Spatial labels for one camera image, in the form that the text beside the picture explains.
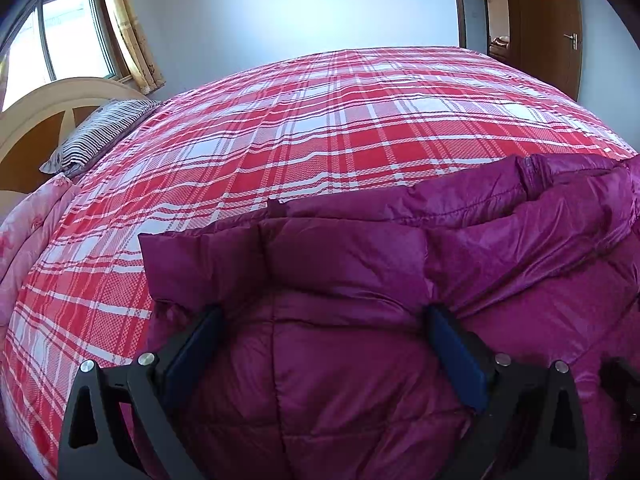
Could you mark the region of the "magenta quilted down jacket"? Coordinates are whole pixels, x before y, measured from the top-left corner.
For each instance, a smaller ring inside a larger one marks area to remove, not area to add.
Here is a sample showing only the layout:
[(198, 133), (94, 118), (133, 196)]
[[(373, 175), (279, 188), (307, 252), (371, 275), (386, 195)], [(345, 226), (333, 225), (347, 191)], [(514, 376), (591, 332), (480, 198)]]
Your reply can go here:
[(181, 439), (216, 479), (431, 479), (468, 429), (420, 312), (567, 362), (592, 478), (620, 452), (601, 363), (639, 361), (639, 162), (508, 157), (411, 186), (139, 238), (157, 349), (213, 306), (228, 340)]

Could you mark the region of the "pink floral folded quilt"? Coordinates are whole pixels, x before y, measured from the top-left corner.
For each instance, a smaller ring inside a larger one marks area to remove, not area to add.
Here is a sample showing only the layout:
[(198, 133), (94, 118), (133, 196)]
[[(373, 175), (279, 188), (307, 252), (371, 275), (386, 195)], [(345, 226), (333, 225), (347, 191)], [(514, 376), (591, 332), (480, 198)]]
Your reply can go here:
[(49, 245), (70, 202), (79, 192), (64, 174), (57, 174), (27, 195), (1, 225), (1, 336), (10, 318), (23, 282)]

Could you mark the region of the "cream wooden round headboard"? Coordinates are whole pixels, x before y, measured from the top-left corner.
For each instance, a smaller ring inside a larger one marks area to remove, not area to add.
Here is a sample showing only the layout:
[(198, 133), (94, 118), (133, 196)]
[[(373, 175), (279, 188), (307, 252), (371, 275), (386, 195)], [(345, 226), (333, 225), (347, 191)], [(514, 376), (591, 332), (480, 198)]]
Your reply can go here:
[(46, 84), (1, 113), (1, 214), (48, 176), (39, 167), (94, 110), (111, 100), (141, 99), (111, 79), (76, 77)]

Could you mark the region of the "striped pillow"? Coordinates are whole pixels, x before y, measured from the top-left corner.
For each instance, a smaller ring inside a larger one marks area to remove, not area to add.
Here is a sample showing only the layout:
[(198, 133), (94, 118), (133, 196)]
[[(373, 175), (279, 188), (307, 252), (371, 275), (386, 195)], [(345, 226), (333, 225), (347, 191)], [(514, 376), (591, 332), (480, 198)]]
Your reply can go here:
[(162, 103), (111, 100), (85, 119), (40, 166), (42, 174), (82, 176), (114, 146), (149, 118)]

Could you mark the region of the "red white plaid bedsheet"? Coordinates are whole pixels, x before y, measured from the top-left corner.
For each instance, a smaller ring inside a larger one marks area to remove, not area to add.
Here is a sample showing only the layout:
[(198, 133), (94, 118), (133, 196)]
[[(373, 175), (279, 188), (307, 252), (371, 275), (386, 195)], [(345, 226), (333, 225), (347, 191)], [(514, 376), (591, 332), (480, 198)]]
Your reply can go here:
[(53, 478), (79, 363), (124, 364), (141, 348), (151, 300), (140, 234), (205, 226), (270, 198), (413, 184), (537, 153), (634, 150), (561, 91), (453, 47), (311, 54), (174, 96), (39, 231), (1, 355), (12, 436)]

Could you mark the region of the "right yellow curtain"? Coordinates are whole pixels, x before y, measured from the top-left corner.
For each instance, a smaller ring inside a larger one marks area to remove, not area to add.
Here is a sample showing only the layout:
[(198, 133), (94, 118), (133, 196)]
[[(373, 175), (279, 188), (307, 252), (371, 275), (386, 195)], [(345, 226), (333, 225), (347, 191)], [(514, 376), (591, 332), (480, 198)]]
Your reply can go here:
[(143, 94), (165, 84), (130, 0), (105, 0), (108, 16), (132, 80)]

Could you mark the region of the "brown wooden door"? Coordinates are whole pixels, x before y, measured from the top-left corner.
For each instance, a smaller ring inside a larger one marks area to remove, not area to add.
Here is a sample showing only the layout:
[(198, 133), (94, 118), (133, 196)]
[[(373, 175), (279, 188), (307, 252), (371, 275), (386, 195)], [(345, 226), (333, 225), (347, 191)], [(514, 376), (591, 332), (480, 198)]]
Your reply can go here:
[[(579, 0), (508, 0), (509, 64), (571, 99), (578, 97), (582, 70), (582, 17)], [(564, 34), (578, 33), (574, 51)]]

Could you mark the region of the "window with metal frame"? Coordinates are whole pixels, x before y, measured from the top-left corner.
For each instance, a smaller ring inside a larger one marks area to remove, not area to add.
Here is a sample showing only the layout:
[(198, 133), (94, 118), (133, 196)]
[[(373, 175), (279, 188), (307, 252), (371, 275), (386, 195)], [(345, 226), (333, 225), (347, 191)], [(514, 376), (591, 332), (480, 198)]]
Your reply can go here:
[(60, 79), (129, 76), (105, 0), (40, 0), (1, 59), (1, 108)]

